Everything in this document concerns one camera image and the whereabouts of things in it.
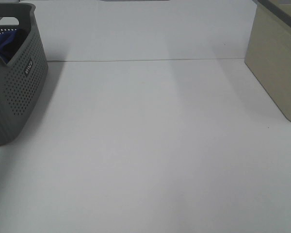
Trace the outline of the blue microfibre towel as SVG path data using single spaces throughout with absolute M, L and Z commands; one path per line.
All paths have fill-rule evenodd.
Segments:
M 23 29 L 0 34 L 0 58 L 7 64 L 22 46 L 27 37 Z

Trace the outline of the grey perforated plastic basket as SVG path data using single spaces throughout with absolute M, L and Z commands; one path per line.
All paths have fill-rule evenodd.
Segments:
M 43 89 L 48 64 L 31 3 L 0 3 L 0 17 L 17 25 L 0 25 L 0 34 L 23 29 L 27 37 L 9 61 L 0 58 L 0 146 L 12 142 L 24 128 Z

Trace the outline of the beige plastic bin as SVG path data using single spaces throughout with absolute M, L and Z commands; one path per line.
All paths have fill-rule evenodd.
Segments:
M 244 59 L 291 122 L 291 0 L 259 0 Z

